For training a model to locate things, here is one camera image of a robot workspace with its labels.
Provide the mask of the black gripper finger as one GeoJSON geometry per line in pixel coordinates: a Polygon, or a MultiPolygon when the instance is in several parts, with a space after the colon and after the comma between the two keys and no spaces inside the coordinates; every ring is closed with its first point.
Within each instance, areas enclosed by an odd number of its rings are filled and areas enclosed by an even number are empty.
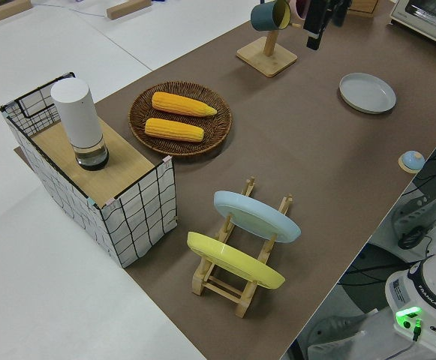
{"type": "Polygon", "coordinates": [[[304,29],[308,33],[306,46],[318,50],[322,38],[323,21],[326,14],[326,5],[310,5],[305,18],[304,29]]]}
{"type": "Polygon", "coordinates": [[[342,27],[347,15],[348,7],[335,7],[332,11],[331,20],[334,26],[342,27]]]}

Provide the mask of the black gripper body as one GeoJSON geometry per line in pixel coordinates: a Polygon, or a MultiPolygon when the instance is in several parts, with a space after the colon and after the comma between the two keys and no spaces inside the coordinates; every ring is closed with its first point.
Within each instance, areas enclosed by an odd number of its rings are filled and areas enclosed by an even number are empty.
{"type": "Polygon", "coordinates": [[[351,0],[329,0],[329,1],[319,1],[319,0],[311,0],[310,6],[318,5],[323,3],[327,8],[349,8],[351,6],[351,0]]]}

